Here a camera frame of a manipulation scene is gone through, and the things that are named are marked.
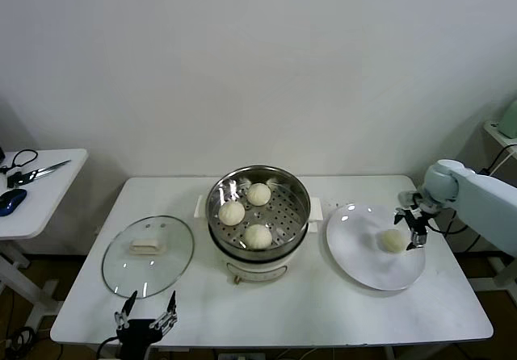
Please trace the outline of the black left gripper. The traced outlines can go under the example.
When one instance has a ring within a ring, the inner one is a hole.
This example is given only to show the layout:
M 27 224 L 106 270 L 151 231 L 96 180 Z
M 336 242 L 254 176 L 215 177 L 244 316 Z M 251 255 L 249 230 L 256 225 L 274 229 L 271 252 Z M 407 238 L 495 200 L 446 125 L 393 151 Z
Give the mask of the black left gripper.
M 166 310 L 156 319 L 128 319 L 137 299 L 137 291 L 114 313 L 116 336 L 121 343 L 156 343 L 163 338 L 162 331 L 170 331 L 178 320 L 176 291 L 173 291 Z

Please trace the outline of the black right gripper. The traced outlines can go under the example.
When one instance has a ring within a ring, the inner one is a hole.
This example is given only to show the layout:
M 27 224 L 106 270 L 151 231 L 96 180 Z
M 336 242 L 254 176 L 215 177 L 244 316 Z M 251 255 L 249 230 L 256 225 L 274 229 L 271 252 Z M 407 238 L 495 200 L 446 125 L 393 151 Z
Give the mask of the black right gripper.
M 394 215 L 394 224 L 398 224 L 402 220 L 406 223 L 411 231 L 410 243 L 406 247 L 406 251 L 412 249 L 421 249 L 427 243 L 427 225 L 428 217 L 418 208 L 411 209 L 397 209 Z

